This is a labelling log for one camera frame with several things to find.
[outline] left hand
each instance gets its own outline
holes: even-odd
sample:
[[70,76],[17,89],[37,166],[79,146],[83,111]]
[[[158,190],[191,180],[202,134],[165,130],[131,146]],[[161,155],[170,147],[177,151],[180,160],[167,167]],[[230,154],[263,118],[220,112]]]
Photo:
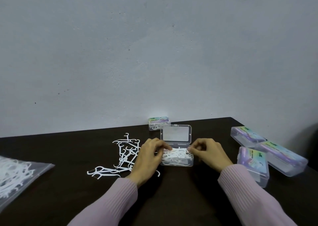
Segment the left hand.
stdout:
[[148,139],[139,150],[136,162],[127,178],[136,183],[137,187],[144,184],[157,170],[163,156],[163,149],[172,150],[163,140]]

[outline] open plastic box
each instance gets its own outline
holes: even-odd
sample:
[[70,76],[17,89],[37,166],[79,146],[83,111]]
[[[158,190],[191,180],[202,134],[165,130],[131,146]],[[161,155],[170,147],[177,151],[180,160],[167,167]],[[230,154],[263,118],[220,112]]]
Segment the open plastic box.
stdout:
[[269,180],[266,153],[241,146],[238,153],[238,164],[247,168],[258,185],[262,188],[266,187]]
[[[160,139],[172,148],[187,148],[191,143],[191,131],[190,125],[164,125],[160,129]],[[193,166],[193,157],[184,159],[177,157],[175,160],[178,160],[179,164],[184,164],[184,167]]]
[[288,177],[303,172],[308,164],[306,158],[271,141],[261,142],[255,149],[265,152],[268,164]]
[[266,141],[266,139],[246,126],[237,126],[231,128],[231,136],[241,146],[254,148],[257,143]]

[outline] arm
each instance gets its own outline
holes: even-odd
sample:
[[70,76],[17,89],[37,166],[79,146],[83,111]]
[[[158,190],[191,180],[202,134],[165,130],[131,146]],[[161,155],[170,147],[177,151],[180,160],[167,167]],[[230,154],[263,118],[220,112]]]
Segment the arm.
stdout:
[[117,226],[124,214],[136,202],[137,188],[156,171],[164,148],[172,150],[171,146],[158,138],[148,139],[141,146],[130,175],[118,178],[101,198],[83,209],[68,226]]
[[221,173],[218,182],[243,225],[296,225],[278,201],[254,181],[245,166],[233,165],[220,143],[197,139],[188,150]]
[[128,178],[118,178],[103,196],[83,209],[68,226],[118,225],[137,197],[137,185]]
[[279,202],[254,181],[245,166],[226,167],[218,182],[243,225],[296,226]]

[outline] plastic bag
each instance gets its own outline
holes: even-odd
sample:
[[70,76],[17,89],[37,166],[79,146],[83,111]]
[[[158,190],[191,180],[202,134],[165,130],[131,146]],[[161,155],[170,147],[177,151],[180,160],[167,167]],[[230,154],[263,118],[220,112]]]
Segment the plastic bag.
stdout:
[[0,212],[53,164],[0,156]]

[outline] table surface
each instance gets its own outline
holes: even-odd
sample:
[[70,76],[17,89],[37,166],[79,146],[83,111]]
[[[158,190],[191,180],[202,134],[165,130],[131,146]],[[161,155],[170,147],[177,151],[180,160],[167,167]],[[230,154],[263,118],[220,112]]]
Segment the table surface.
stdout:
[[[221,143],[235,163],[239,144],[231,138],[232,126],[242,125],[233,118],[176,122],[192,126],[192,141],[213,138]],[[53,163],[56,166],[35,180],[2,213],[1,225],[67,225],[87,205],[102,196],[116,180],[97,180],[86,174],[96,166],[118,164],[118,147],[124,139],[160,137],[148,125],[78,132],[0,138],[0,155],[24,161]],[[195,160],[193,167],[159,166],[138,190],[138,200],[120,225],[240,225],[226,195],[217,183],[218,174]],[[318,172],[307,167],[304,173],[286,177],[270,167],[265,190],[298,224],[316,225]]]

